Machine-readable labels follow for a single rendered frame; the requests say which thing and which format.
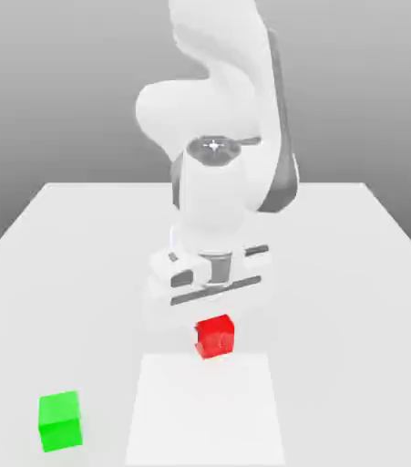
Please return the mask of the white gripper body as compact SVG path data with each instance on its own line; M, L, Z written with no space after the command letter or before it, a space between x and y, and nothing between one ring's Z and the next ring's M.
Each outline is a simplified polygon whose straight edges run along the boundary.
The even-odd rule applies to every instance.
M164 285L148 281L148 311L248 311L268 299L268 275L250 272L228 284Z

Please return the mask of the small red cube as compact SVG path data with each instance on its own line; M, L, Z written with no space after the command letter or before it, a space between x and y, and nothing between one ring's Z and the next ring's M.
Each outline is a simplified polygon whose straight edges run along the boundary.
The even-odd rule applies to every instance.
M195 325L195 348L203 359L231 353L234 348L234 323L228 315L202 320Z

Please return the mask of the small green cube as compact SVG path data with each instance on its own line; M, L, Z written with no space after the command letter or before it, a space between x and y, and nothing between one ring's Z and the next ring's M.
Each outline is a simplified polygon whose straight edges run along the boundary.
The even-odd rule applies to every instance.
M79 397L75 390L39 399L38 432L44 452L83 444Z

